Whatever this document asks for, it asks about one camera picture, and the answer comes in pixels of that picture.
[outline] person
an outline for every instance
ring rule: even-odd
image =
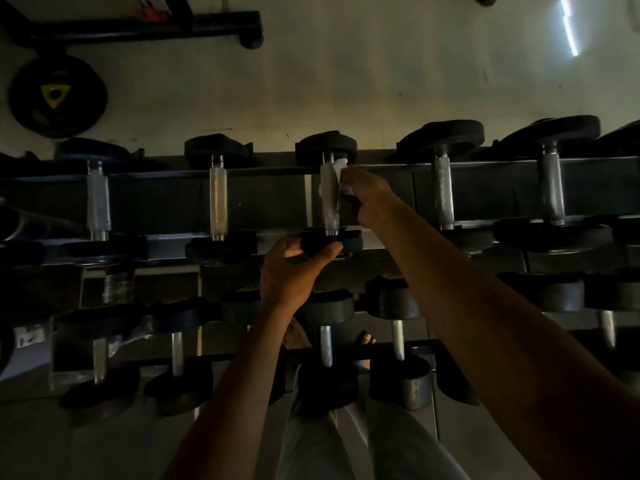
[[[430,327],[540,478],[635,476],[640,467],[640,401],[632,392],[569,333],[444,239],[391,191],[384,178],[350,166],[342,172],[342,181],[359,201],[360,224],[372,229],[388,249]],[[295,265],[286,261],[302,252],[295,239],[280,240],[268,252],[260,276],[260,317],[180,444],[164,480],[253,478],[283,336],[317,275],[341,248],[334,242]],[[292,426],[298,442],[305,443],[304,428],[294,421],[297,417],[292,409],[278,471],[282,478],[295,478],[282,475],[287,470],[283,462],[292,461],[285,451]],[[325,458],[305,461],[324,465],[326,478],[353,478],[344,473],[348,460],[339,436],[333,434],[335,427],[332,431],[326,421],[309,425],[319,443],[332,438],[335,445],[323,443]],[[371,442],[374,428],[370,425]],[[393,425],[385,434],[394,434]],[[428,443],[428,435],[418,433],[414,438],[407,449],[423,447],[432,454],[410,468],[392,465],[392,460],[380,457],[384,448],[379,451],[369,443],[370,451],[376,450],[371,455],[378,480],[466,478],[442,447],[433,453],[433,445],[416,444]],[[396,451],[393,461],[412,461],[412,454]],[[430,461],[441,463],[442,468],[434,467],[436,476],[428,476]],[[311,468],[289,470],[320,478]]]

